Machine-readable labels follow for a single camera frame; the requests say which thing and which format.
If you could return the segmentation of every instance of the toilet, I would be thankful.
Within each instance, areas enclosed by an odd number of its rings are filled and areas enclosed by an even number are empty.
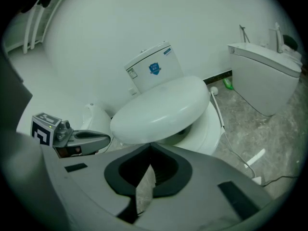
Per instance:
[[[272,116],[293,95],[301,68],[291,59],[251,43],[228,45],[232,85],[253,108]]]
[[[125,144],[155,141],[213,154],[222,126],[210,93],[200,78],[184,76],[169,42],[142,51],[125,70],[140,95],[111,120],[115,138]]]

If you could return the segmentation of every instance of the gray tile floor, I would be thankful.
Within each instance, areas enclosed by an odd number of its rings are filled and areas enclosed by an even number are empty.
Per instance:
[[[273,116],[264,116],[251,107],[237,92],[225,88],[222,80],[208,85],[218,88],[216,96],[224,123],[226,135],[237,153],[248,161],[260,150],[265,154],[251,165],[262,184],[279,176],[297,176],[306,158],[308,135],[308,78],[301,77],[295,93],[285,107]],[[108,151],[118,150],[129,145],[113,140]],[[218,157],[242,173],[252,177],[250,169],[229,151],[223,135],[213,156]],[[294,179],[282,178],[265,189],[273,198],[288,191]],[[155,183],[151,168],[137,187],[137,210],[144,211],[152,200]]]

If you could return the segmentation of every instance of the white cable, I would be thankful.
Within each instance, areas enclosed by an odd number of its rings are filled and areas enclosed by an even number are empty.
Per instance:
[[[111,141],[110,141],[110,143],[109,143],[109,146],[108,146],[108,148],[106,149],[106,151],[101,152],[101,153],[105,153],[105,152],[107,152],[107,151],[108,151],[109,147],[111,146],[112,141],[114,141],[114,138],[115,138],[115,137],[113,137],[113,138],[111,139]]]
[[[257,177],[257,175],[256,175],[256,173],[255,173],[255,171],[254,171],[254,169],[253,168],[251,168],[250,167],[250,165],[248,165],[246,162],[245,162],[245,160],[238,154],[238,153],[236,153],[234,150],[233,150],[233,148],[232,148],[232,146],[231,146],[231,143],[230,143],[230,141],[228,140],[228,137],[227,137],[227,135],[226,135],[226,133],[224,132],[224,134],[225,134],[225,136],[226,136],[226,139],[227,139],[227,141],[228,141],[228,144],[229,144],[229,150],[233,153],[233,154],[235,154],[244,164],[246,164],[247,165],[247,167],[249,167],[250,169],[251,169],[251,171],[253,172],[253,174],[254,174],[254,176],[253,176],[253,178],[256,178]]]

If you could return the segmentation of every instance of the metal rod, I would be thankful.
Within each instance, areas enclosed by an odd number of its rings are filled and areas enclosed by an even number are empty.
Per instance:
[[[45,8],[41,6],[40,10],[39,10],[39,14],[37,16],[37,19],[35,21],[35,25],[34,25],[34,29],[33,29],[33,33],[32,33],[32,40],[31,40],[31,49],[34,49],[35,46],[35,39],[37,38],[37,33],[38,33],[38,28],[39,28],[39,23],[40,20],[42,18],[42,15],[44,13]]]
[[[27,21],[27,25],[26,25],[26,33],[25,33],[25,37],[24,37],[24,47],[23,47],[24,54],[26,54],[28,52],[29,33],[30,33],[31,24],[32,24],[33,16],[34,16],[36,9],[37,9],[36,6],[34,6],[30,10],[30,14],[29,14],[29,17],[28,17],[28,21]]]
[[[219,109],[219,107],[218,107],[218,104],[217,104],[217,102],[216,102],[216,99],[215,99],[214,94],[213,94],[212,91],[211,91],[211,96],[212,96],[212,98],[213,98],[213,100],[214,100],[214,103],[215,103],[215,106],[216,106],[216,109],[217,109],[217,112],[218,112],[218,116],[219,116],[219,119],[220,119],[221,126],[222,126],[222,127],[225,127],[225,124],[223,123],[223,119],[222,119],[222,116],[221,116],[220,109]]]
[[[62,0],[59,0],[59,1],[57,2],[56,6],[54,7],[54,9],[53,9],[53,11],[52,11],[52,13],[51,13],[51,15],[50,15],[50,17],[49,17],[49,19],[48,19],[48,22],[47,22],[47,24],[46,24],[46,26],[45,26],[44,34],[43,34],[43,37],[42,37],[42,40],[41,40],[42,42],[43,42],[44,39],[45,39],[45,36],[46,36],[46,33],[47,33],[47,29],[48,29],[48,27],[49,27],[49,24],[50,24],[52,18],[53,18],[53,15],[54,15],[54,13],[57,11],[57,9],[58,9],[59,5],[61,4],[61,2],[62,2]]]
[[[249,40],[247,34],[245,33],[245,27],[243,27],[243,26],[240,25],[240,28],[241,28],[241,30],[243,31],[244,42],[246,43],[246,38],[247,38],[248,42],[250,43],[250,40]]]

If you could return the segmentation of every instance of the toilet tank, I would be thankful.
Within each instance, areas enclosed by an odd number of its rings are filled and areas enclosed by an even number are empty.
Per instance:
[[[166,41],[143,50],[125,66],[125,70],[140,93],[184,76],[171,45]]]
[[[255,44],[228,47],[234,90],[261,114],[277,113],[293,95],[301,68],[282,54]]]

